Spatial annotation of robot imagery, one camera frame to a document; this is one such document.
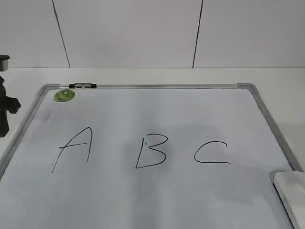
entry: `whiteboard frame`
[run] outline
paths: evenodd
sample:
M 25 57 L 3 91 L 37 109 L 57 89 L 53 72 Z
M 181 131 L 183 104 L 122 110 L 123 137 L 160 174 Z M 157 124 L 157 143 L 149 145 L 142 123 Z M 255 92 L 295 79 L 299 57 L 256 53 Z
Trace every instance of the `whiteboard frame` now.
M 10 163 L 14 153 L 16 152 L 24 134 L 26 133 L 28 127 L 30 126 L 33 118 L 38 111 L 40 104 L 42 103 L 45 95 L 50 90 L 69 88 L 68 85 L 60 84 L 46 84 L 38 92 L 36 99 L 34 100 L 31 108 L 27 112 L 25 118 L 23 119 L 20 127 L 18 128 L 16 135 L 9 144 L 8 148 L 4 152 L 0 160 L 0 180 Z M 266 122 L 268 123 L 274 137 L 276 138 L 283 154 L 285 155 L 290 167 L 293 171 L 303 172 L 303 169 L 299 162 L 297 161 L 295 155 L 293 154 L 289 144 L 286 142 L 283 134 L 278 128 L 276 122 L 272 118 L 270 112 L 268 111 L 266 105 L 264 104 L 259 91 L 256 86 L 252 83 L 237 83 L 237 84 L 160 84 L 160 85 L 97 85 L 94 89 L 246 89 L 248 90 L 256 101 L 257 106 L 261 110 Z M 74 90 L 92 90 L 92 88 L 74 88 Z

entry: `green sticker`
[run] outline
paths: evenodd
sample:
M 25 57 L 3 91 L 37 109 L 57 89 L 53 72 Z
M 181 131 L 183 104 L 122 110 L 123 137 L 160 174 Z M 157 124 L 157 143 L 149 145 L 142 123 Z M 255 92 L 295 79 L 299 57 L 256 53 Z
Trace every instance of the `green sticker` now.
M 65 90 L 61 90 L 61 91 L 57 92 L 54 95 L 54 100 L 56 102 L 66 102 L 66 101 L 73 99 L 74 97 L 75 97 L 74 91 L 72 91 L 70 89 L 65 89 Z

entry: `gray plastic corner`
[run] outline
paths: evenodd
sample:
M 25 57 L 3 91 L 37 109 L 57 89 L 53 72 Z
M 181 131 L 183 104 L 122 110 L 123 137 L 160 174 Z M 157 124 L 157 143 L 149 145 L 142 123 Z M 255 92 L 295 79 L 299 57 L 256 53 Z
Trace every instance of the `gray plastic corner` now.
M 38 95 L 46 95 L 49 90 L 59 89 L 60 84 L 45 84 L 38 91 Z
M 259 91 L 253 83 L 237 83 L 237 87 L 241 89 L 248 89 L 252 94 L 259 94 Z

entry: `white wall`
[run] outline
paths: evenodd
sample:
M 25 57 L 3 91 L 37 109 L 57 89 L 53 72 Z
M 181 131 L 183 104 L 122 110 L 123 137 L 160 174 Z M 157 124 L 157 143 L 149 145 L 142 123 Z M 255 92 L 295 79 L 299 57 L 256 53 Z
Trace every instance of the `white wall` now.
M 195 67 L 305 67 L 305 0 L 204 0 Z
M 71 67 L 190 68 L 201 0 L 54 0 Z M 195 67 L 305 67 L 305 0 L 204 0 Z M 52 0 L 0 1 L 11 67 L 69 67 Z
M 0 0 L 0 54 L 10 67 L 68 67 L 51 0 Z

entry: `whiteboard eraser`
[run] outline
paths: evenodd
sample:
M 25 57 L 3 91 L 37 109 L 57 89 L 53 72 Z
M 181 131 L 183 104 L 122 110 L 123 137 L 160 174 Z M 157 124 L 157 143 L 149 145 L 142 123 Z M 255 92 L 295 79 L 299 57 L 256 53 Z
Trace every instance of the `whiteboard eraser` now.
M 278 172 L 273 180 L 295 229 L 305 229 L 305 173 Z

